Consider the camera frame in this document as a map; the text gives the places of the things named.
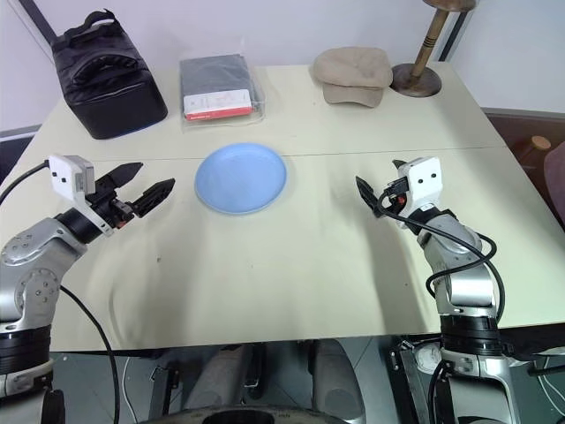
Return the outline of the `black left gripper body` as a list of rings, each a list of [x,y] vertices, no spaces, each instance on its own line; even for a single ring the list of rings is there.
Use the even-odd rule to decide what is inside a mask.
[[[86,196],[90,208],[112,229],[120,229],[133,218],[132,208],[117,198],[116,186],[109,179],[95,181],[95,192]]]

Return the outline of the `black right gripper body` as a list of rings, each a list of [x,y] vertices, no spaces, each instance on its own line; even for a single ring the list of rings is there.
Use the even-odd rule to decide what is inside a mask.
[[[388,200],[385,210],[389,213],[400,213],[407,204],[407,194],[410,191],[407,177],[398,178],[384,189],[384,196]]]

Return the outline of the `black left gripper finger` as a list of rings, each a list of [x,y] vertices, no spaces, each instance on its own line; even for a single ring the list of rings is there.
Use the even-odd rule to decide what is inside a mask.
[[[144,217],[157,208],[170,195],[175,183],[174,178],[169,178],[151,185],[137,200],[131,203],[134,215]]]
[[[95,182],[96,195],[108,196],[135,178],[143,163],[124,163],[98,178]]]

